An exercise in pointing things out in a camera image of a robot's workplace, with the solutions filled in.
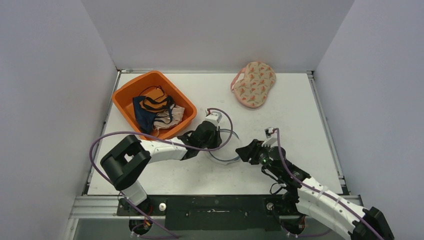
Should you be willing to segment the floral padded bra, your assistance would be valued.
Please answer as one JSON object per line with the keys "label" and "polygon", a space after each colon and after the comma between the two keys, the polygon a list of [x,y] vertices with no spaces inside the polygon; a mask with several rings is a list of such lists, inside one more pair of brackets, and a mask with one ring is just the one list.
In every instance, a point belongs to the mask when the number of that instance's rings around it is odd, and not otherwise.
{"label": "floral padded bra", "polygon": [[276,79],[271,66],[253,61],[239,71],[230,84],[230,90],[242,105],[256,109],[265,103]]}

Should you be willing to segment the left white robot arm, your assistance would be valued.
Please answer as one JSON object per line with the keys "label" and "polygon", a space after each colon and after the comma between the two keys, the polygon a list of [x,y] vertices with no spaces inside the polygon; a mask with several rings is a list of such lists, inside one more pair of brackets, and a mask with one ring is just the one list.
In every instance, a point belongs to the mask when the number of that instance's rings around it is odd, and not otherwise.
{"label": "left white robot arm", "polygon": [[187,160],[200,150],[218,148],[222,139],[219,127],[203,121],[195,130],[171,138],[170,143],[142,141],[134,134],[127,135],[100,161],[114,188],[129,200],[129,208],[136,215],[149,210],[150,199],[139,182],[139,176],[147,164],[166,160]]}

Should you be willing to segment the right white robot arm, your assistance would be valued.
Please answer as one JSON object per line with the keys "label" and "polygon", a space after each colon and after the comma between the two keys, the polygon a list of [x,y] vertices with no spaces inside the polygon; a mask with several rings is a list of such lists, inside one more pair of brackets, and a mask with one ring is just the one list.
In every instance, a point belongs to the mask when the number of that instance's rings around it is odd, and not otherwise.
{"label": "right white robot arm", "polygon": [[312,217],[345,240],[395,238],[379,209],[367,209],[329,190],[309,173],[291,163],[282,147],[264,146],[262,141],[254,139],[235,152],[243,162],[261,165],[263,173],[285,185],[282,207],[286,213]]}

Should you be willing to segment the white mesh laundry bag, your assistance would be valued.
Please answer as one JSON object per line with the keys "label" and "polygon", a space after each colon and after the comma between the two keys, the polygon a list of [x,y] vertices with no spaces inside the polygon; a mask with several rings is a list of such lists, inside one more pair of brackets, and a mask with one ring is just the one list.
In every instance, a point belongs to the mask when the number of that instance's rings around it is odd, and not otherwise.
{"label": "white mesh laundry bag", "polygon": [[229,165],[240,160],[236,149],[241,147],[239,135],[230,129],[221,128],[222,148],[212,152],[205,152],[204,155],[212,162],[220,165]]}

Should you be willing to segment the orange plastic tub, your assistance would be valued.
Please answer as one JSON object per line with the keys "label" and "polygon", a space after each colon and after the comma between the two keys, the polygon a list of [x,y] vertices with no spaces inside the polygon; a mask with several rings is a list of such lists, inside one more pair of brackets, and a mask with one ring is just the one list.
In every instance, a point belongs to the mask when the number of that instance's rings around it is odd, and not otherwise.
{"label": "orange plastic tub", "polygon": [[119,87],[112,95],[112,102],[120,111],[125,120],[129,123],[133,130],[141,132],[141,128],[136,121],[133,98],[144,96],[161,87],[166,94],[171,96],[178,106],[184,107],[182,122],[169,130],[160,130],[158,138],[166,140],[176,137],[188,127],[197,115],[195,105],[161,72],[153,70],[148,73],[135,77],[129,82]]}

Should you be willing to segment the navy blue bra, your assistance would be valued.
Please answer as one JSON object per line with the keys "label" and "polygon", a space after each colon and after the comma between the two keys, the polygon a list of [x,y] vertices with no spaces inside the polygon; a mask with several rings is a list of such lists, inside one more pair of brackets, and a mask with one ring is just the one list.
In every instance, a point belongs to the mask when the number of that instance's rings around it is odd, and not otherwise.
{"label": "navy blue bra", "polygon": [[154,121],[157,117],[156,112],[151,112],[142,108],[141,103],[144,96],[135,96],[132,98],[135,121],[140,132],[150,135],[153,131]]}

